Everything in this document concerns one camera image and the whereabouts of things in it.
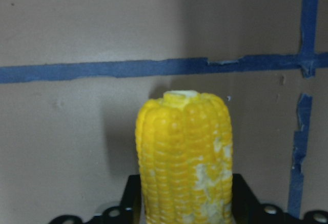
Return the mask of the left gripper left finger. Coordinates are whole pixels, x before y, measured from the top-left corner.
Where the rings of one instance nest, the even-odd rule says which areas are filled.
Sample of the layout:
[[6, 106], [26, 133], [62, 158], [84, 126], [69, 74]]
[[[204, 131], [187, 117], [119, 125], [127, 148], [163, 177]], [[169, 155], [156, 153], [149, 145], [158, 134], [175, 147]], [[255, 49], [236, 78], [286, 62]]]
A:
[[139, 223], [141, 206], [140, 175], [130, 175], [120, 201], [123, 223]]

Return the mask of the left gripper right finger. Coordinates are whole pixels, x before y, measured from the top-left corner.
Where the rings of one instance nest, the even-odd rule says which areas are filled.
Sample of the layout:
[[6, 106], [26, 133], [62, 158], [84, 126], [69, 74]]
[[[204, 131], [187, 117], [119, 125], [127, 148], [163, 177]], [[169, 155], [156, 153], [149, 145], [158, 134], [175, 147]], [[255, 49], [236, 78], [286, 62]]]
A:
[[233, 174], [232, 194], [235, 223], [258, 223], [260, 202], [241, 174]]

